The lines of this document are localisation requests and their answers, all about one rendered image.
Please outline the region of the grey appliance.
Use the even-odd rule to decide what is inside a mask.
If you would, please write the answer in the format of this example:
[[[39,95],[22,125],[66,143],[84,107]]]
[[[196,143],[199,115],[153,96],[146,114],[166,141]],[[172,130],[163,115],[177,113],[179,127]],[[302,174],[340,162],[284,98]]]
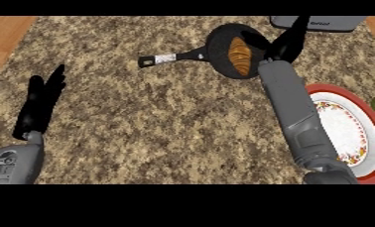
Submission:
[[[364,16],[311,16],[306,29],[317,32],[349,33]],[[270,16],[270,23],[278,29],[287,29],[296,20],[296,16]]]

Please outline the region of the black frying pan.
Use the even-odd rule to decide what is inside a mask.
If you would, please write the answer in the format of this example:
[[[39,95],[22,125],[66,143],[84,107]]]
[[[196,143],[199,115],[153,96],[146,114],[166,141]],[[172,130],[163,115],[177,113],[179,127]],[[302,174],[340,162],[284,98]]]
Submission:
[[[252,51],[252,63],[249,74],[242,76],[230,63],[227,54],[231,39],[234,37],[243,39],[243,31],[262,35],[252,27],[243,24],[224,24],[212,30],[206,37],[205,45],[200,48],[181,54],[140,57],[137,59],[137,66],[144,68],[177,60],[196,60],[206,62],[225,77],[233,79],[249,79],[258,75],[258,65],[264,59],[265,52],[246,44]]]

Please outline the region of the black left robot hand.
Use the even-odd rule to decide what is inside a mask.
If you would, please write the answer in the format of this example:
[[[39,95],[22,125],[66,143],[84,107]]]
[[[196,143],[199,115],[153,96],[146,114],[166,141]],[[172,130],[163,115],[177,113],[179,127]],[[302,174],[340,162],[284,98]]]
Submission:
[[[36,131],[45,133],[53,109],[66,86],[64,66],[60,64],[47,80],[32,75],[27,83],[26,101],[22,106],[11,136],[26,141],[26,135]]]

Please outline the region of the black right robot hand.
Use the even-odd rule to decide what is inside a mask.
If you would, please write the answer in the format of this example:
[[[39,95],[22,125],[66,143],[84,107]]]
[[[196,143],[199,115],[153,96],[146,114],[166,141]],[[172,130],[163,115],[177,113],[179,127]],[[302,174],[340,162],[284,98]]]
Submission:
[[[265,52],[264,59],[293,62],[302,50],[308,19],[308,16],[298,16],[290,28],[283,31],[271,43],[264,36],[249,31],[242,32],[244,43]]]

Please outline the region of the red rimmed floral plate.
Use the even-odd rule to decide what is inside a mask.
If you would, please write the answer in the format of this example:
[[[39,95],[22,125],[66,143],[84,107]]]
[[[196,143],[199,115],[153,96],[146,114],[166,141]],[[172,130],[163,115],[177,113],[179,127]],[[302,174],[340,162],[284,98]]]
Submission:
[[[375,111],[342,87],[309,84],[306,92],[337,159],[361,184],[375,184]]]

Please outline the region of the brown croissant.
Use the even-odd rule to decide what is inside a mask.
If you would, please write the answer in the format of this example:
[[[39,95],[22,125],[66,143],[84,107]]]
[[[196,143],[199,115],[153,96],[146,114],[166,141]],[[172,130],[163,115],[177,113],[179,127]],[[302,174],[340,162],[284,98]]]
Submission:
[[[231,39],[227,57],[237,73],[246,76],[250,71],[252,51],[239,37]]]

